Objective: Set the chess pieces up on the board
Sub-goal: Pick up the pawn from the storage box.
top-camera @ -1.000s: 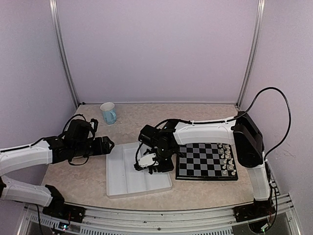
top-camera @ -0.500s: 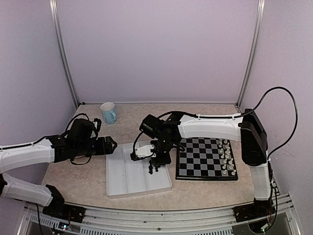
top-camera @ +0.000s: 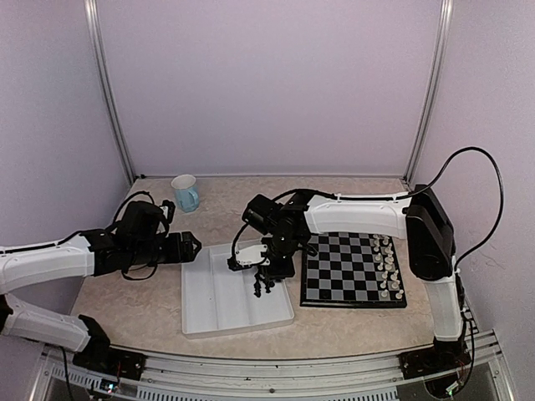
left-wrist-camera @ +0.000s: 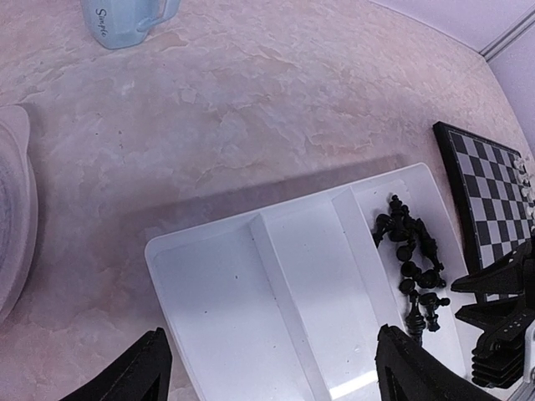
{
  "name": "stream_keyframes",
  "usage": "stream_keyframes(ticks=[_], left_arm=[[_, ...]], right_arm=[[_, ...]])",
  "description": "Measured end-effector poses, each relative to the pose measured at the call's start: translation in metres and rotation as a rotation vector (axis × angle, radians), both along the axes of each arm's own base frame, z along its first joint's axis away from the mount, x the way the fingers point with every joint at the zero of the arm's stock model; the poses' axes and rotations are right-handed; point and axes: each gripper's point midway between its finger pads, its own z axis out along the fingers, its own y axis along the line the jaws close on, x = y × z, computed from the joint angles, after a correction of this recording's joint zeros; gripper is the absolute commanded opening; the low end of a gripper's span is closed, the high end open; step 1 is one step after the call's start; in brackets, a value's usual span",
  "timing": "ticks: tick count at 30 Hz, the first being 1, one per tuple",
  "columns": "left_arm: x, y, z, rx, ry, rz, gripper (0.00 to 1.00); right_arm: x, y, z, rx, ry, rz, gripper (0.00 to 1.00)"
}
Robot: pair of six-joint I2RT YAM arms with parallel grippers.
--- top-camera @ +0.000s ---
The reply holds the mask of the white plastic tray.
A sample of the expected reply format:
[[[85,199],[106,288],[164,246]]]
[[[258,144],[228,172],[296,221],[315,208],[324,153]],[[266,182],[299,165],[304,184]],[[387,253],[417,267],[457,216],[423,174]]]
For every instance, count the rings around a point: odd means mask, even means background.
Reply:
[[[254,269],[228,269],[231,245],[208,246],[181,266],[181,330],[189,339],[214,338],[284,327],[293,323],[288,290],[277,283],[254,295]]]

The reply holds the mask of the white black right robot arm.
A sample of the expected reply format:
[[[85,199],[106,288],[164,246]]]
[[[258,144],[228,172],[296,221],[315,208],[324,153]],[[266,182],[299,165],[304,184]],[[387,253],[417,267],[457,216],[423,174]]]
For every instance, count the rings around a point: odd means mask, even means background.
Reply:
[[[262,242],[242,250],[232,248],[227,264],[233,271],[257,268],[258,280],[270,287],[276,280],[293,276],[293,254],[309,251],[313,234],[369,233],[405,239],[410,270],[423,282],[431,306],[436,345],[427,353],[427,362],[444,371],[460,357],[459,344],[464,338],[458,272],[463,258],[456,254],[453,225],[432,187],[449,164],[467,152],[477,152],[490,161],[502,195],[498,163],[477,146],[455,151],[431,183],[417,185],[411,192],[342,195],[298,188],[273,198],[258,194],[247,203],[242,221],[262,234]]]

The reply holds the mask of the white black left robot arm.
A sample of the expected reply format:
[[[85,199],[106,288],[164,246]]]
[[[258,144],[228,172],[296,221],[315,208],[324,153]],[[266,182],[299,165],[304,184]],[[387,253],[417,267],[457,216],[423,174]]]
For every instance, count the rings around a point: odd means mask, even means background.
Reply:
[[[125,275],[133,266],[192,262],[201,242],[189,231],[173,232],[175,205],[129,203],[122,217],[104,229],[77,231],[48,244],[1,250],[1,334],[83,353],[101,372],[117,363],[104,329],[92,318],[60,314],[24,302],[14,291],[68,277]]]

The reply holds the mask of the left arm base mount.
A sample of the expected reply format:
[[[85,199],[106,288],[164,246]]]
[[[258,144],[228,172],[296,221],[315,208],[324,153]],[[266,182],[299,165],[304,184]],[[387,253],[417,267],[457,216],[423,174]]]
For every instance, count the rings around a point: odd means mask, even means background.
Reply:
[[[110,348],[104,356],[98,357],[89,356],[87,353],[76,353],[73,364],[109,376],[139,381],[145,369],[146,359],[143,353]]]

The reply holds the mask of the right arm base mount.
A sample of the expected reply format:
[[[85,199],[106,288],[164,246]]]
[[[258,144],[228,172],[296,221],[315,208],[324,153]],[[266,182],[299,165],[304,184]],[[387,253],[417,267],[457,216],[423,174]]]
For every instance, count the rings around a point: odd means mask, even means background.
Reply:
[[[471,356],[467,350],[457,353],[428,347],[401,353],[399,361],[404,379],[412,379],[467,366]]]

